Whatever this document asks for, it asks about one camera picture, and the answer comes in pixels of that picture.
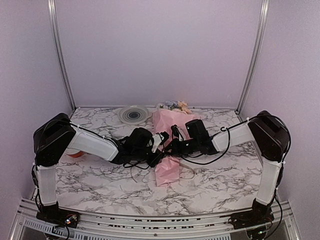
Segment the aluminium frame post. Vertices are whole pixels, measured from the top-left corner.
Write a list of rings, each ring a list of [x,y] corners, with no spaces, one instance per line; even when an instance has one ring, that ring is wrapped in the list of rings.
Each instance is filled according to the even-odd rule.
[[[59,33],[59,24],[57,18],[57,11],[56,11],[56,1],[55,0],[48,0],[48,13],[49,13],[49,20],[52,30],[52,37],[55,47],[55,52],[57,55],[58,66],[60,70],[60,74],[62,77],[63,86],[66,92],[67,100],[72,111],[76,110],[76,102],[72,93],[71,84],[69,81],[67,68],[64,60],[63,55],[63,48],[61,45],[60,33]]]
[[[259,55],[262,49],[264,35],[266,31],[267,26],[267,19],[268,19],[268,12],[270,7],[270,1],[269,0],[262,0],[261,1],[261,8],[260,8],[260,14],[259,14],[259,20],[257,25],[257,31],[255,36],[255,41],[253,45],[253,51],[248,67],[248,71],[246,74],[246,78],[244,81],[244,86],[242,88],[242,92],[240,95],[240,99],[236,108],[236,111],[240,115],[245,107],[245,103],[247,100],[247,97],[249,95],[250,86],[252,84],[252,81],[254,79],[254,74],[257,66],[257,62],[259,59]]]

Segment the blue fake flower stem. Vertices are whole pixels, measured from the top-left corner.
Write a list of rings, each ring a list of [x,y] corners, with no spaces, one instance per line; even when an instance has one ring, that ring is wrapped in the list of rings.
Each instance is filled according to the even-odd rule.
[[[156,106],[157,109],[167,109],[167,110],[174,110],[178,109],[178,102],[172,100],[166,100],[164,102],[159,102]]]

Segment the right aluminium frame post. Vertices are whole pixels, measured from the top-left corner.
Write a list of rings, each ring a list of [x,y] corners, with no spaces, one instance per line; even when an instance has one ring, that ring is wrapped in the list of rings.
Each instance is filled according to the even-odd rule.
[[[257,62],[259,59],[259,55],[262,49],[264,35],[266,31],[267,26],[267,19],[268,19],[268,12],[270,7],[270,1],[269,0],[262,0],[261,1],[261,8],[260,8],[260,14],[259,14],[259,20],[257,25],[257,31],[255,36],[255,41],[253,45],[253,51],[248,67],[248,71],[246,74],[246,78],[244,81],[244,86],[242,88],[242,92],[240,95],[240,99],[236,108],[236,111],[240,115],[245,107],[245,103],[247,100],[247,97],[249,95],[250,86],[252,84],[252,81],[254,79],[254,74],[257,66]]]

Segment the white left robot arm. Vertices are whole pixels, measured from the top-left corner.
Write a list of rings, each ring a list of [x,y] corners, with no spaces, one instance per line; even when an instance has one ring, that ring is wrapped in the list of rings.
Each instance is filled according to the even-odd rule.
[[[71,122],[59,113],[33,134],[37,189],[44,215],[53,223],[63,219],[56,195],[56,166],[64,154],[84,152],[124,167],[135,167],[146,162],[154,167],[161,158],[158,149],[168,140],[167,132],[152,134],[138,127],[120,140],[104,137]]]

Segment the beige raffia ribbon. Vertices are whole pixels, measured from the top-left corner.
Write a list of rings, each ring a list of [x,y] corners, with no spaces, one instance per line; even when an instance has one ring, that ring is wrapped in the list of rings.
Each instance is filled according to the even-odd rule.
[[[155,185],[157,187],[169,186],[180,179],[192,180],[195,176],[196,171],[193,168],[172,156],[165,156],[154,167]]]

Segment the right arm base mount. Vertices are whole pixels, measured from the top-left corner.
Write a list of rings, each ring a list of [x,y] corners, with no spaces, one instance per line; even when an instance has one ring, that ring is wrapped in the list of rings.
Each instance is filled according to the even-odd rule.
[[[274,199],[268,204],[262,204],[255,198],[251,210],[231,214],[228,223],[232,224],[235,230],[271,223],[275,219],[271,208]]]

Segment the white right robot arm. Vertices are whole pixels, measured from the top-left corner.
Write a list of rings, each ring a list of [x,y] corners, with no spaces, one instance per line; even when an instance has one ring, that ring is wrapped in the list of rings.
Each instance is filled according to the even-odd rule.
[[[188,140],[174,137],[165,147],[170,156],[182,158],[193,153],[223,157],[230,148],[254,142],[262,158],[262,175],[259,189],[248,212],[247,219],[258,224],[267,216],[267,209],[276,197],[281,182],[285,158],[289,153],[292,138],[286,124],[277,116],[263,110],[256,116],[230,127],[222,127],[214,135],[209,135],[204,123],[194,119],[185,124]]]

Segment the white bowl with red outside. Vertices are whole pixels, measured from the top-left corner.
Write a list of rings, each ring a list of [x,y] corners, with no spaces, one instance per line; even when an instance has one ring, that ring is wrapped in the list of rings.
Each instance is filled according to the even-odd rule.
[[[85,154],[83,151],[76,149],[66,149],[64,153],[72,158],[79,158]]]

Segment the aluminium front rail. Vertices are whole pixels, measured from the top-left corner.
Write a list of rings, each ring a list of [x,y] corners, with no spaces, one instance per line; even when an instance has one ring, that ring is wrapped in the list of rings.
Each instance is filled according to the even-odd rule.
[[[22,199],[10,240],[299,240],[288,201],[274,203],[268,217],[248,222],[248,208],[198,215],[143,216],[78,211],[67,228],[37,218],[34,201]]]

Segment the pink wrapping paper sheet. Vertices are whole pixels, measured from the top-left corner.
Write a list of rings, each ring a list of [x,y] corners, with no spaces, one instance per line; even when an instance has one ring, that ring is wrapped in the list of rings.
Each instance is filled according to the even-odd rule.
[[[185,140],[189,140],[191,137],[187,131],[186,123],[200,119],[200,115],[186,114],[178,110],[169,110],[160,108],[152,114],[154,133],[167,132],[169,139],[164,143],[167,147],[173,140],[171,127],[176,125],[178,130],[182,134]],[[157,187],[164,187],[170,183],[176,182],[180,178],[180,160],[177,156],[169,155],[165,150],[164,156],[155,167],[155,181]]]

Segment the left aluminium frame post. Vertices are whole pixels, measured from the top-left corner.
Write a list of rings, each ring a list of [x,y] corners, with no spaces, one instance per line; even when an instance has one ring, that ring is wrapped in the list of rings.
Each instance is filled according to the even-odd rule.
[[[59,33],[59,24],[57,18],[57,11],[56,11],[56,1],[55,0],[48,0],[48,13],[49,13],[49,20],[52,30],[52,37],[55,47],[55,52],[57,55],[58,66],[60,70],[60,74],[62,77],[63,86],[66,92],[67,100],[72,111],[76,110],[76,102],[72,93],[71,84],[69,81],[67,68],[64,60],[63,55],[63,48],[61,45],[60,33]]]

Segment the striped grey ceramic plate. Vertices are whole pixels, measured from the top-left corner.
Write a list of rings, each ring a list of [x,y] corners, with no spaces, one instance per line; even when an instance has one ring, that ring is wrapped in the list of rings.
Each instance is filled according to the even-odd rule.
[[[125,106],[118,112],[120,121],[127,125],[139,125],[147,121],[152,113],[144,106]]]

